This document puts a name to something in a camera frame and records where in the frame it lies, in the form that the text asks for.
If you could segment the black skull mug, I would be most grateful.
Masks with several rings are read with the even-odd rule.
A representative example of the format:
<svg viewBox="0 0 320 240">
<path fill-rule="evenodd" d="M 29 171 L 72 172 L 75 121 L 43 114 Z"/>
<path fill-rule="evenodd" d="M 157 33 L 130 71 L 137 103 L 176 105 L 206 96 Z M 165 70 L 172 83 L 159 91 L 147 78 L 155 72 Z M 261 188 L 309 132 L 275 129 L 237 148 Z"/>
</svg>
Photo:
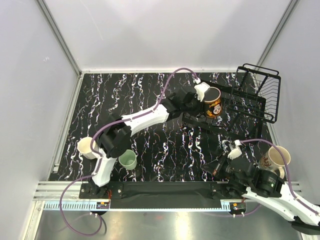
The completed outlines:
<svg viewBox="0 0 320 240">
<path fill-rule="evenodd" d="M 207 118 L 215 118 L 222 112 L 221 91 L 210 87 L 204 94 L 203 111 Z"/>
</svg>

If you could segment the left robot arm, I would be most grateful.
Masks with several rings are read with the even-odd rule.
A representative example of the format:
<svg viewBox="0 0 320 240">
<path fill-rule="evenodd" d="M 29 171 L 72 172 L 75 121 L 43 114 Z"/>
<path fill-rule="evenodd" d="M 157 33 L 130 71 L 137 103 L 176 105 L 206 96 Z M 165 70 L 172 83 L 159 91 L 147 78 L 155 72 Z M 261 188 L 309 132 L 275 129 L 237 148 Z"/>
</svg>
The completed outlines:
<svg viewBox="0 0 320 240">
<path fill-rule="evenodd" d="M 141 130 L 178 118 L 182 113 L 198 115 L 203 109 L 205 93 L 180 89 L 168 97 L 161 97 L 156 105 L 123 116 L 111 115 L 110 122 L 93 136 L 90 149 L 97 163 L 91 174 L 94 182 L 90 193 L 97 199 L 107 195 L 107 184 L 116 160 L 131 146 L 131 137 Z"/>
</svg>

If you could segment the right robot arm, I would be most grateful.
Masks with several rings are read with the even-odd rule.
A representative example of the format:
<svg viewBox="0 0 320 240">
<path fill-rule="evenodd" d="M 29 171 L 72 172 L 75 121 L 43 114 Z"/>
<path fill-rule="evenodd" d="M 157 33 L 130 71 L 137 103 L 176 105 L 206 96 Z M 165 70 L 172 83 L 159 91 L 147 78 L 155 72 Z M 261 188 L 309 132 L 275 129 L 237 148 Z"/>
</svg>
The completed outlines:
<svg viewBox="0 0 320 240">
<path fill-rule="evenodd" d="M 254 200 L 282 216 L 295 230 L 306 235 L 320 234 L 320 207 L 292 194 L 288 183 L 276 173 L 240 158 L 230 160 L 226 154 L 203 164 L 201 169 L 218 180 L 227 180 L 212 188 L 214 198 Z"/>
</svg>

